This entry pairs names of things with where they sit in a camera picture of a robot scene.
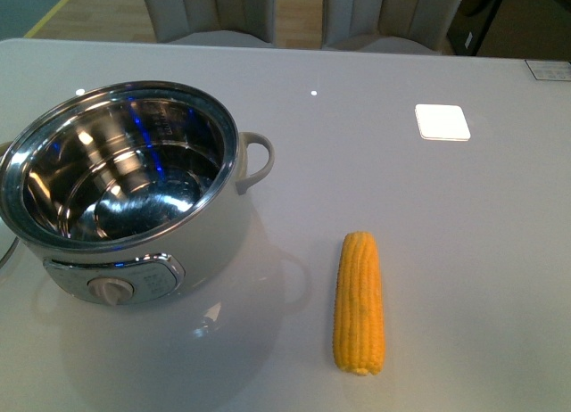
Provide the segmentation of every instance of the wooden floor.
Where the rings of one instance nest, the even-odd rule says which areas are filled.
[[[319,48],[322,0],[277,0],[277,46]],[[34,38],[154,42],[143,0],[69,0]]]

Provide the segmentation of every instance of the glossy tabletop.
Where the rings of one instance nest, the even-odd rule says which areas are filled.
[[[515,60],[10,40],[0,141],[80,88],[145,79],[202,89],[275,146],[244,243],[199,290],[118,308],[70,297],[20,244],[0,410],[569,410],[570,82]],[[470,139],[423,139],[417,104],[460,106]],[[354,230],[382,265],[376,376],[332,359]]]

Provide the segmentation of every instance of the gray chair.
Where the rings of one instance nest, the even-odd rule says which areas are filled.
[[[323,49],[438,54],[461,0],[324,0]]]
[[[157,42],[272,47],[275,0],[145,0]]]

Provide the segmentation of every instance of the corn cob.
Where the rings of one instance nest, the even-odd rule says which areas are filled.
[[[335,364],[357,375],[378,374],[385,361],[381,274],[375,238],[353,232],[343,241],[333,329]]]

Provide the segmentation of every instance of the pot rim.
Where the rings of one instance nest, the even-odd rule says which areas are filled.
[[[66,125],[70,114],[93,110],[99,103],[120,102],[121,99],[128,99],[127,95],[140,95],[139,98],[145,99],[145,92],[158,92],[162,97],[172,102],[187,104],[214,120],[214,125],[223,138],[224,156],[219,173],[207,192],[189,210],[172,220],[142,233],[117,239],[103,241],[71,239],[49,231],[38,224],[29,215],[22,193],[34,156],[44,150],[48,143],[51,143],[57,136],[65,134],[68,131],[66,127],[72,128],[69,122]],[[238,161],[239,137],[236,123],[226,107],[204,91],[184,84],[158,80],[121,82],[98,87],[53,107],[29,124],[14,139],[0,161],[0,186],[2,188],[0,217],[24,243],[33,243],[57,251],[78,253],[125,250],[166,235],[203,213],[233,176]]]

